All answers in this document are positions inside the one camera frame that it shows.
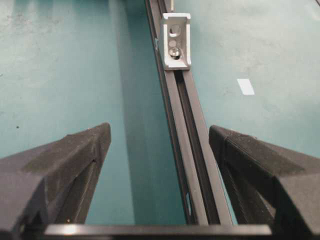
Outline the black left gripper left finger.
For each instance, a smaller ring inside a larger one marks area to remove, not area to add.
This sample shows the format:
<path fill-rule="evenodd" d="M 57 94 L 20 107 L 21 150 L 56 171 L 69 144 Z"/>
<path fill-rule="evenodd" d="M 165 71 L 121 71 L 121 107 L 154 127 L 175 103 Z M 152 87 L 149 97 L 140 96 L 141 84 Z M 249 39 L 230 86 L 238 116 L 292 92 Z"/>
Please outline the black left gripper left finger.
<path fill-rule="evenodd" d="M 112 141 L 104 122 L 0 160 L 0 232 L 83 224 Z"/>

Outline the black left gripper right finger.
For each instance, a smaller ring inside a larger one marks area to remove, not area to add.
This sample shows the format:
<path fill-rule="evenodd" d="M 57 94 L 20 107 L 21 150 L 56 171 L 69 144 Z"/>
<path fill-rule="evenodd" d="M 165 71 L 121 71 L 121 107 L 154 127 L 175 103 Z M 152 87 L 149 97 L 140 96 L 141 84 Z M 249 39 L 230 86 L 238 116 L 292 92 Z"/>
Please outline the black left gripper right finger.
<path fill-rule="evenodd" d="M 320 160 L 217 125 L 209 144 L 239 224 L 320 232 Z"/>

